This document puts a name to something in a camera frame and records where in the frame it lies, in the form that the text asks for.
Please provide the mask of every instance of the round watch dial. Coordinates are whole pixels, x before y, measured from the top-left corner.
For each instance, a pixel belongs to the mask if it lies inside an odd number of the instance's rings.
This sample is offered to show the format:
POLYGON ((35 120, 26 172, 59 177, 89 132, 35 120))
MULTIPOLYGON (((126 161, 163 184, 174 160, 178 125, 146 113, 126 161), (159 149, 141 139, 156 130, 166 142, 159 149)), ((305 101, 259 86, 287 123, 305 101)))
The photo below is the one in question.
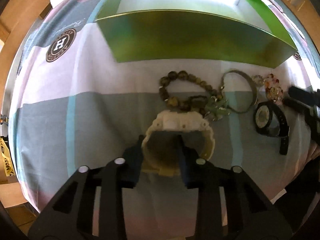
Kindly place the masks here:
POLYGON ((256 124, 259 128, 264 128, 270 117, 270 111, 267 106, 260 106, 256 113, 256 124))

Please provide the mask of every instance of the yellow warning sticker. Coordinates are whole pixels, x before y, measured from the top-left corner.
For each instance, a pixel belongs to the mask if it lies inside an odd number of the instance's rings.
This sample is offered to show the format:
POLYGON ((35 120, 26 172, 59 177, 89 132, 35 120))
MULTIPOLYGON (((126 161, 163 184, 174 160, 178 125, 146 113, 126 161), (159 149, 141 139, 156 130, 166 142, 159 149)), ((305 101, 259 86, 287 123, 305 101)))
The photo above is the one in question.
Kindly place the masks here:
POLYGON ((10 156, 10 151, 5 144, 3 138, 0 138, 0 145, 1 145, 1 154, 2 154, 2 161, 4 165, 4 171, 6 176, 14 176, 16 173, 14 172, 14 168, 12 165, 12 160, 10 156))

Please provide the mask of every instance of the bed sheet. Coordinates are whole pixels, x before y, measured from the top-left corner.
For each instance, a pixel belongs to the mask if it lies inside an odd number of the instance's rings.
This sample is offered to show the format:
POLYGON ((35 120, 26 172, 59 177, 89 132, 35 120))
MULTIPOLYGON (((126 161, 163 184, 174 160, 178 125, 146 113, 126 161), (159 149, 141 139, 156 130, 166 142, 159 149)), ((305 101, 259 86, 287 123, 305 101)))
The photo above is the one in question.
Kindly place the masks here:
MULTIPOLYGON (((158 80, 169 71, 185 70, 213 87, 219 86, 223 73, 230 69, 249 75, 273 73, 284 90, 292 84, 302 88, 318 84, 307 43, 272 0, 266 3, 300 54, 276 69, 198 59, 117 63, 94 22, 104 1, 63 1, 30 35, 23 50, 12 95, 9 140, 23 194, 38 211, 79 166, 104 166, 145 134, 156 115, 166 109, 158 95, 158 80), (61 57, 47 62, 50 45, 68 29, 76 31, 73 43, 61 57)), ((179 97, 203 92, 181 81, 168 90, 179 97)), ((226 94, 241 105, 251 90, 244 80, 230 74, 226 94)), ((309 151, 310 133, 302 116, 284 108, 291 129, 288 154, 282 156, 279 139, 255 131, 253 111, 232 113, 211 123, 216 146, 210 161, 226 169, 242 166, 272 199, 315 155, 309 151)), ((196 200, 197 191, 185 189, 179 177, 142 173, 137 187, 123 194, 128 239, 193 235, 196 200)))

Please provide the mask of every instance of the light blue fabric stripe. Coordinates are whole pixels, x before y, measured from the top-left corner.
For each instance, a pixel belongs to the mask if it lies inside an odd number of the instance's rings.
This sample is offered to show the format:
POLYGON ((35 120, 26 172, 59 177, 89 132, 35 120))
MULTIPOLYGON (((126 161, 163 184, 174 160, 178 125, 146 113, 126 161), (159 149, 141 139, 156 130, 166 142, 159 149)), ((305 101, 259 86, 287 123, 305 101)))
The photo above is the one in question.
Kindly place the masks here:
MULTIPOLYGON (((236 93, 229 92, 226 93, 229 103, 232 106, 236 106, 236 93)), ((229 129, 230 129, 230 139, 233 149, 232 163, 231 166, 240 166, 242 167, 243 159, 243 148, 241 143, 241 128, 238 114, 231 113, 229 115, 229 129)))
POLYGON ((75 111, 76 96, 69 97, 67 106, 66 120, 66 153, 67 153, 67 169, 70 177, 76 171, 75 164, 75 111))
POLYGON ((98 4, 96 5, 96 7, 93 9, 92 13, 90 14, 87 23, 94 23, 95 18, 97 16, 97 14, 99 13, 101 7, 103 6, 104 2, 106 0, 100 0, 100 2, 98 2, 98 4))

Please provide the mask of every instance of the open box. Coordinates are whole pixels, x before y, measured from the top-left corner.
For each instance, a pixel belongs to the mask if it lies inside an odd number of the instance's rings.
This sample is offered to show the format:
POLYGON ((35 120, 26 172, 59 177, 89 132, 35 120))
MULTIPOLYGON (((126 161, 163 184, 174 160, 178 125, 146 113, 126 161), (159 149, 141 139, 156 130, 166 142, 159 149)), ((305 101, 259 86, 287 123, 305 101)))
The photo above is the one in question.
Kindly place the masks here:
POLYGON ((297 51, 261 0, 107 0, 96 22, 118 62, 197 58, 275 68, 297 51))

